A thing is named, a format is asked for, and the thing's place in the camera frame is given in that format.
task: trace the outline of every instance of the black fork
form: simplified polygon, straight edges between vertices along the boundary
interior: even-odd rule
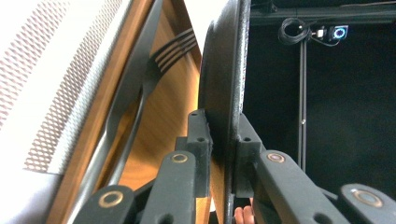
[[[142,118],[144,106],[149,95],[154,91],[161,77],[163,77],[163,75],[165,75],[165,73],[180,58],[184,57],[196,45],[197,42],[195,39],[195,34],[192,29],[189,29],[177,35],[174,39],[169,41],[151,55],[148,61],[148,69],[144,75],[143,84],[140,89],[140,102],[134,117],[134,125],[122,150],[122,153],[116,162],[116,167],[114,168],[107,182],[108,185],[116,185],[120,181],[122,171],[131,152],[132,145],[139,128],[140,120]]]

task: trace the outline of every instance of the white surface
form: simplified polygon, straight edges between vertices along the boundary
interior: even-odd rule
[[[201,53],[204,51],[207,28],[215,20],[227,0],[184,0]]]

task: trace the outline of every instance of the metal fork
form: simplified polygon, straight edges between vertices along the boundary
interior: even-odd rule
[[[140,89],[140,103],[134,118],[134,125],[128,136],[128,140],[123,148],[123,151],[116,162],[112,175],[107,184],[116,185],[120,181],[122,171],[128,156],[131,152],[134,139],[139,128],[140,120],[142,118],[144,106],[149,95],[154,91],[161,77],[184,55],[186,55],[192,48],[197,45],[195,34],[192,29],[189,29],[158,49],[148,61],[148,69],[143,78],[143,84]]]

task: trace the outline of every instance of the perforated metal strip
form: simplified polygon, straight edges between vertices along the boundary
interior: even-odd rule
[[[38,3],[0,57],[0,130],[69,6],[68,1]]]
[[[47,172],[55,151],[62,150],[64,158],[60,161],[56,173],[61,174],[64,172],[76,139],[72,137],[72,141],[67,146],[58,147],[58,143],[62,134],[67,135],[67,133],[64,133],[64,127],[68,121],[74,126],[73,129],[78,131],[83,124],[82,122],[70,120],[70,115],[75,109],[84,117],[87,112],[86,108],[89,108],[87,105],[91,104],[98,80],[86,85],[87,75],[92,69],[92,63],[97,51],[108,26],[120,7],[120,3],[121,0],[107,0],[99,10],[92,26],[79,45],[76,55],[64,75],[60,89],[52,101],[49,112],[37,132],[25,161],[25,169]],[[91,94],[86,95],[83,107],[76,107],[76,101],[83,88],[87,88]]]

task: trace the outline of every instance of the wooden surface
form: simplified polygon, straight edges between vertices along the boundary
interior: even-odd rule
[[[107,109],[117,87],[126,57],[146,18],[152,0],[134,1],[125,25],[112,53],[102,84],[93,101],[92,109],[83,127],[75,153],[65,173],[64,180],[49,213],[48,223],[65,223],[71,212],[78,186],[86,170],[99,137]],[[191,27],[186,20],[182,0],[164,0],[159,28],[152,52],[160,48],[178,33]],[[175,149],[178,136],[187,134],[187,116],[197,107],[199,65],[201,55],[198,48],[176,63],[162,78],[156,90],[148,98],[141,124],[126,163],[120,185],[138,189],[155,178],[163,156]],[[119,154],[118,148],[125,143],[128,128],[133,124],[137,102],[123,116],[117,137],[106,161],[97,188],[106,182],[113,161]],[[196,223],[207,223],[210,199],[197,200]]]

